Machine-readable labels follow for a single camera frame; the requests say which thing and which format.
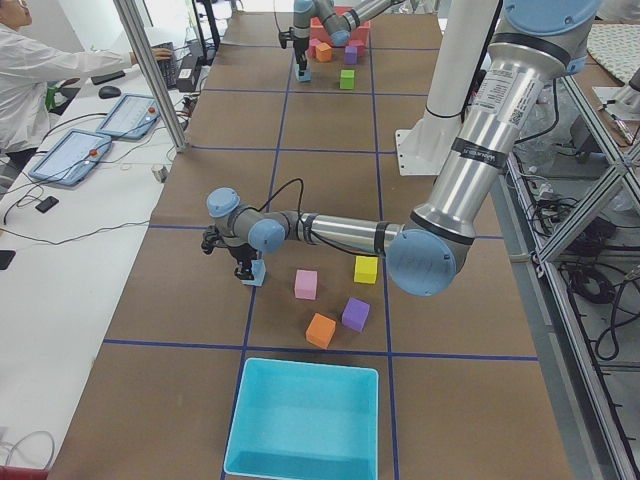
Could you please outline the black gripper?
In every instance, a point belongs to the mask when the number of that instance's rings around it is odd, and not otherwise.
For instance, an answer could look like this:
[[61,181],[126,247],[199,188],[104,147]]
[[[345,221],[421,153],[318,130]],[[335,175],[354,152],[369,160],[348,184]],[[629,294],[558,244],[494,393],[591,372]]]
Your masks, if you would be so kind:
[[246,242],[228,245],[228,250],[237,262],[234,275],[241,281],[253,281],[252,261],[258,259],[257,250]]
[[308,38],[307,37],[293,37],[293,48],[298,64],[298,74],[304,75],[307,72],[307,50],[308,50]]

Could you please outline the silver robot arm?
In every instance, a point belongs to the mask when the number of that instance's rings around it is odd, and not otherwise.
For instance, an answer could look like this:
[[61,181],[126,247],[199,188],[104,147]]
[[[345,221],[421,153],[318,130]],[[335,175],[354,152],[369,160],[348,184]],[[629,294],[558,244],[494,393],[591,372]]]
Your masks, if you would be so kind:
[[296,78],[300,82],[309,81],[311,72],[308,68],[306,51],[310,46],[310,26],[313,18],[318,18],[332,42],[344,46],[351,33],[365,21],[371,20],[390,7],[400,4],[393,0],[361,1],[343,14],[337,14],[333,1],[299,0],[294,2],[293,26],[279,33],[282,48],[291,42],[296,60]]
[[272,212],[219,188],[206,201],[213,224],[202,250],[229,251],[236,277],[250,281],[257,258],[285,241],[321,243],[383,258],[407,293],[445,290],[465,263],[475,218],[541,90],[583,69],[598,9],[596,1],[451,4],[424,115],[398,142],[400,153],[437,168],[428,200],[406,223]]

